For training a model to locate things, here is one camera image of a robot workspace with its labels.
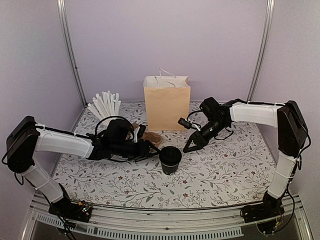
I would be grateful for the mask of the black paper coffee cup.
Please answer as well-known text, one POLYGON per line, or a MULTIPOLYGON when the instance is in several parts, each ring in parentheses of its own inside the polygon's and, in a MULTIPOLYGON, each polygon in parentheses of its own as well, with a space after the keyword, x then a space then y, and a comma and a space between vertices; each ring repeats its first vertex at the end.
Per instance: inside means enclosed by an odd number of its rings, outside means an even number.
POLYGON ((178 170, 179 163, 167 164, 165 162, 161 162, 161 167, 162 167, 163 173, 170 176, 178 170))

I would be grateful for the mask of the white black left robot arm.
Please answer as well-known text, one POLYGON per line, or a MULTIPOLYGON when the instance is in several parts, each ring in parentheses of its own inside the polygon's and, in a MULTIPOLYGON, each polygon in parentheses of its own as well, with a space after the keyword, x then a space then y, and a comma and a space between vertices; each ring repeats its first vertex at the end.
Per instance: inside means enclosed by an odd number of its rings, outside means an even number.
POLYGON ((160 153, 150 140, 143 138, 145 129, 142 124, 134 128, 122 116, 110 116, 99 121, 93 133, 81 135, 47 127, 26 116, 7 137, 2 163, 44 196, 50 214, 87 223, 92 214, 90 204, 85 200, 72 201, 38 157, 70 155, 89 161, 143 161, 160 153))

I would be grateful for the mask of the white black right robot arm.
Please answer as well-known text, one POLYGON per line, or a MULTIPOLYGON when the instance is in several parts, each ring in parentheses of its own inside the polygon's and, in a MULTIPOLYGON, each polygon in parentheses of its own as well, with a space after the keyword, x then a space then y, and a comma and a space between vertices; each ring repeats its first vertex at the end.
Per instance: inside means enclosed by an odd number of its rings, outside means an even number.
POLYGON ((254 123, 275 129, 277 159, 271 183, 262 202, 243 206, 240 216, 245 223, 256 222, 260 232, 265 235, 285 228, 286 224, 282 224, 285 213, 282 200, 285 195, 292 197, 290 184, 297 170, 302 168, 302 153, 312 143, 298 104, 294 100, 269 103, 244 101, 239 98, 218 103, 213 97, 209 97, 200 104, 198 112, 207 118, 204 126, 199 126, 189 117, 178 120, 179 125, 194 130, 183 148, 184 153, 203 149, 222 130, 230 128, 232 123, 254 123))

